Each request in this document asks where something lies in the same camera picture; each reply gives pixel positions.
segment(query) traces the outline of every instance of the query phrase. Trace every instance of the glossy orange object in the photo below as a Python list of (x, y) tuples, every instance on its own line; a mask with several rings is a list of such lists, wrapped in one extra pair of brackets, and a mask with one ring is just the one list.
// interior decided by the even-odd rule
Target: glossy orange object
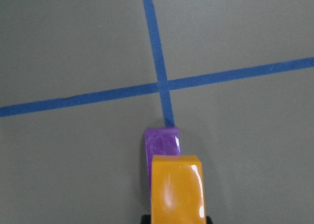
[(154, 155), (152, 224), (206, 224), (202, 164), (196, 155)]

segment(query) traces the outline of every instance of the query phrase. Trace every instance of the gray surface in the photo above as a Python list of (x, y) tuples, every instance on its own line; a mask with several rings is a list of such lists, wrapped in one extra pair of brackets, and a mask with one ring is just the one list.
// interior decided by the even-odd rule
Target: gray surface
[(173, 91), (214, 224), (314, 223), (314, 69)]
[(0, 0), (0, 106), (156, 82), (142, 0)]
[[(168, 78), (314, 56), (313, 0), (154, 0)], [(156, 81), (141, 0), (0, 0), (0, 106)], [(314, 223), (314, 69), (171, 92), (214, 224)], [(158, 94), (0, 118), (1, 224), (137, 224)]]
[(154, 0), (168, 79), (313, 56), (313, 0)]
[(160, 118), (158, 94), (1, 118), (0, 223), (139, 223)]

